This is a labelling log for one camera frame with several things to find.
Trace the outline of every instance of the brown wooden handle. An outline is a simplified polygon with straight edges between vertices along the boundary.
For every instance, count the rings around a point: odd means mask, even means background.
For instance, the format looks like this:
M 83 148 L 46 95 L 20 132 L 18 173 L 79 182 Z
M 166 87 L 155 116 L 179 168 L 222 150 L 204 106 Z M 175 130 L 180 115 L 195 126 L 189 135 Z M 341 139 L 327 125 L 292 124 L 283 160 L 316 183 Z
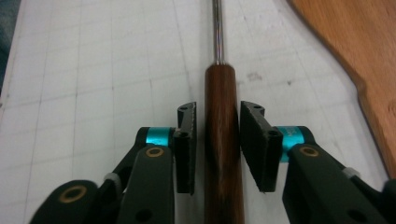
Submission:
M 355 83 L 389 175 L 396 178 L 396 1 L 290 2 Z
M 235 71 L 211 65 L 205 74 L 205 224 L 243 224 L 244 205 Z

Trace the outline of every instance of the metal rod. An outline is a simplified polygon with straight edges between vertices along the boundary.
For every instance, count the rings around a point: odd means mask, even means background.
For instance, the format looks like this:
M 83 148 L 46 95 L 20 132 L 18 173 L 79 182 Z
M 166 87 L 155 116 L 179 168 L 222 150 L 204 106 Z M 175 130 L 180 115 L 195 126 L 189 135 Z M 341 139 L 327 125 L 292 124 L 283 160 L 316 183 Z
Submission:
M 213 37 L 215 64 L 225 64 L 221 0 L 213 0 Z

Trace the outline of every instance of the shiny blue band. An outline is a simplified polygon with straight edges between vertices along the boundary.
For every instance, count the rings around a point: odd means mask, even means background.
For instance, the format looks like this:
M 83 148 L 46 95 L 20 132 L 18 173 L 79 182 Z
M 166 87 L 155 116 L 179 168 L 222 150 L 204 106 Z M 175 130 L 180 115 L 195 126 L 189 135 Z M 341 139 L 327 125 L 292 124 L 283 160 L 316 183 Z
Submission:
M 277 129 L 283 133 L 283 154 L 281 162 L 288 162 L 288 151 L 296 144 L 304 143 L 304 136 L 297 126 L 276 126 Z
M 146 143 L 169 147 L 170 128 L 149 128 Z

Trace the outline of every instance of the brass screw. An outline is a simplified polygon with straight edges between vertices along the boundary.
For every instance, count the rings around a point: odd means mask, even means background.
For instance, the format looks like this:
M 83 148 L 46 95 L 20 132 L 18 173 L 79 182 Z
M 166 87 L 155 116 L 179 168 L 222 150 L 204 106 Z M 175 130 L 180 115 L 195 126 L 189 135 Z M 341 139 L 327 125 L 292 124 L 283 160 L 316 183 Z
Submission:
M 318 151 L 312 147 L 302 147 L 300 148 L 300 152 L 308 157 L 316 157 L 319 155 Z
M 87 193 L 87 188 L 76 185 L 65 190 L 59 197 L 61 203 L 73 203 L 81 199 Z
M 163 154 L 163 149 L 160 147 L 151 147 L 146 151 L 146 155 L 148 157 L 154 158 L 154 157 L 161 157 Z

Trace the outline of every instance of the wooden cutting board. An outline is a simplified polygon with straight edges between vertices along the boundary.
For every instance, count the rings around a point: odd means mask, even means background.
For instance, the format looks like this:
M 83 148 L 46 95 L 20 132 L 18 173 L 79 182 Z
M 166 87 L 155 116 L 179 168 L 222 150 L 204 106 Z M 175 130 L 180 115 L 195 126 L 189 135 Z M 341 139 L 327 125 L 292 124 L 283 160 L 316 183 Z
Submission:
M 396 178 L 396 0 L 289 0 L 355 83 Z

